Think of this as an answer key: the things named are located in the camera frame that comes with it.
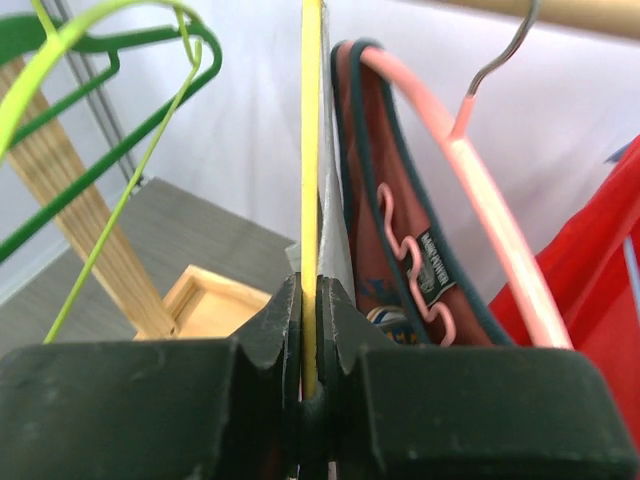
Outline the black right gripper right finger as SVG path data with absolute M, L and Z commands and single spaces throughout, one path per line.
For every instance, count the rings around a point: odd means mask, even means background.
M 638 452 L 596 367 L 565 349 L 401 346 L 318 286 L 341 479 L 634 479 Z

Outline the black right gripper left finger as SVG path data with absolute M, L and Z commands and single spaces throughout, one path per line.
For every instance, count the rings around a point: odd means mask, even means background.
M 1 362 L 5 479 L 284 479 L 296 462 L 301 288 L 225 339 L 61 343 Z

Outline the grey tank top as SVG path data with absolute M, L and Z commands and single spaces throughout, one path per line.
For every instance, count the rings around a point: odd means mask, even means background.
M 321 12 L 321 100 L 318 162 L 318 273 L 339 281 L 355 300 L 350 248 L 335 149 L 333 93 L 330 75 L 328 8 Z

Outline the maroon tank top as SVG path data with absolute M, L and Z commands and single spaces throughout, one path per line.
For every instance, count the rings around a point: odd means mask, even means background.
M 409 288 L 413 260 L 397 260 L 384 232 L 379 186 L 394 202 L 391 228 L 412 237 L 422 255 L 418 287 L 428 306 L 446 305 L 457 345 L 509 345 L 448 245 L 429 195 L 419 179 L 396 115 L 390 83 L 364 62 L 371 40 L 343 41 L 331 51 L 331 85 L 339 144 L 344 222 L 357 308 L 399 344 L 439 344 L 441 318 L 423 320 Z

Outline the pink hanger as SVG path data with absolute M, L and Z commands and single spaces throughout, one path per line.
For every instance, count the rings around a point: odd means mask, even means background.
M 475 74 L 456 116 L 447 111 L 408 67 L 387 51 L 369 46 L 363 50 L 360 59 L 399 87 L 439 145 L 497 253 L 533 344 L 571 349 L 573 345 L 565 323 L 538 263 L 501 192 L 466 137 L 481 82 L 519 49 L 538 18 L 541 3 L 517 1 L 515 6 L 523 10 L 519 14 L 522 22 L 518 30 L 505 50 Z

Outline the yellow hanger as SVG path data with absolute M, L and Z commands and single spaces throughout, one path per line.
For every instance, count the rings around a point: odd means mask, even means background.
M 301 15 L 301 288 L 303 398 L 316 393 L 318 378 L 316 292 L 318 259 L 318 162 L 321 100 L 322 3 L 302 2 Z

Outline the lime green hanger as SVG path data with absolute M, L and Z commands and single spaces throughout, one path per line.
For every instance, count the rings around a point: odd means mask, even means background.
M 1 237 L 6 239 L 108 151 L 107 141 L 80 101 L 28 136 L 8 154 L 1 168 Z M 9 258 L 1 261 L 1 351 L 39 344 L 64 306 L 87 255 L 127 189 L 122 175 L 107 172 L 49 221 Z M 130 339 L 137 320 L 154 332 L 173 327 L 162 297 L 184 265 L 169 254 L 154 255 L 167 241 L 165 223 L 150 200 L 177 190 L 152 181 L 122 209 L 75 297 L 57 338 L 60 341 Z M 142 216 L 149 214 L 150 220 Z

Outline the dark green hanger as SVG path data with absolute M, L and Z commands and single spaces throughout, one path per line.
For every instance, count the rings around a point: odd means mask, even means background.
M 130 151 L 149 133 L 159 128 L 171 106 L 178 107 L 187 101 L 215 78 L 222 66 L 222 49 L 214 33 L 199 21 L 189 22 L 186 34 L 198 38 L 209 47 L 213 55 L 211 66 L 202 74 L 189 77 L 184 92 L 174 95 L 129 134 L 125 134 L 104 90 L 104 84 L 120 70 L 119 53 L 125 49 L 180 39 L 180 30 L 165 26 L 96 37 L 88 33 L 87 27 L 79 25 L 78 18 L 67 23 L 55 18 L 52 25 L 57 35 L 54 40 L 48 39 L 45 28 L 34 14 L 15 14 L 1 18 L 1 64 L 6 65 L 28 53 L 33 55 L 1 102 L 1 153 L 5 154 L 81 100 L 90 103 L 91 111 L 107 138 L 110 150 L 66 190 L 46 201 L 44 207 L 1 243 L 2 260 L 9 258 L 113 165 L 126 160 L 127 167 L 132 168 L 133 157 Z M 81 56 L 105 54 L 109 59 L 109 67 L 91 76 L 74 92 L 21 126 L 19 122 L 26 107 L 35 99 L 35 94 L 48 73 L 58 60 L 71 51 Z

